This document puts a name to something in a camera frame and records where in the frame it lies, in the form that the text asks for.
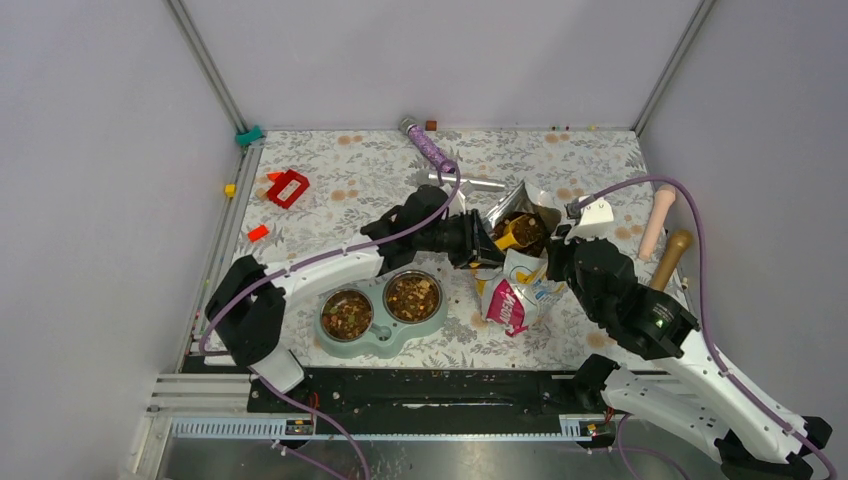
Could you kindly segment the yellow plastic scoop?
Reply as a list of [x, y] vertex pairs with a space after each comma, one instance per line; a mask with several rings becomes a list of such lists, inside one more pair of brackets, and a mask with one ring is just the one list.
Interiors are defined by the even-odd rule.
[[495, 245], [500, 250], [526, 248], [533, 242], [531, 234], [534, 225], [535, 219], [529, 214], [511, 220], [505, 226], [503, 234], [495, 241]]

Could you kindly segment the pet food bag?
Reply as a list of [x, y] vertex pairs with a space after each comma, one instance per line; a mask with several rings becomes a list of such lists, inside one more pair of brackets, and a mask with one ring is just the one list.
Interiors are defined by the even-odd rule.
[[533, 242], [526, 248], [504, 250], [501, 267], [472, 270], [482, 317], [502, 327], [509, 337], [539, 323], [565, 293], [564, 282], [547, 278], [546, 245], [562, 220], [550, 193], [522, 181], [483, 217], [496, 241], [505, 226], [523, 214], [535, 219]]

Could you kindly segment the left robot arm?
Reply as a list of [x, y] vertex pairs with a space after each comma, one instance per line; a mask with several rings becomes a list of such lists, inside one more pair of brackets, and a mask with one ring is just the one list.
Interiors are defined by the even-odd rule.
[[456, 269], [503, 265], [505, 253], [490, 237], [478, 210], [450, 213], [457, 193], [421, 186], [351, 239], [274, 272], [251, 255], [238, 258], [205, 307], [209, 324], [198, 343], [200, 352], [213, 355], [208, 339], [218, 335], [222, 355], [256, 375], [282, 408], [301, 409], [311, 387], [301, 364], [279, 344], [288, 307], [398, 270], [419, 252], [444, 254]]

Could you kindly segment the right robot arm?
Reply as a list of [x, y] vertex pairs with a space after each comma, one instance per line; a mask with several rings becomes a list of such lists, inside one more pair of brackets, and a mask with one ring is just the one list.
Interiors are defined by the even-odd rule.
[[547, 278], [564, 282], [590, 321], [696, 397], [656, 387], [593, 354], [573, 377], [579, 407], [646, 420], [709, 456], [728, 479], [812, 477], [805, 458], [826, 446], [826, 421], [797, 415], [748, 386], [730, 361], [711, 352], [698, 320], [672, 296], [639, 283], [632, 260], [611, 242], [555, 238], [546, 251]]

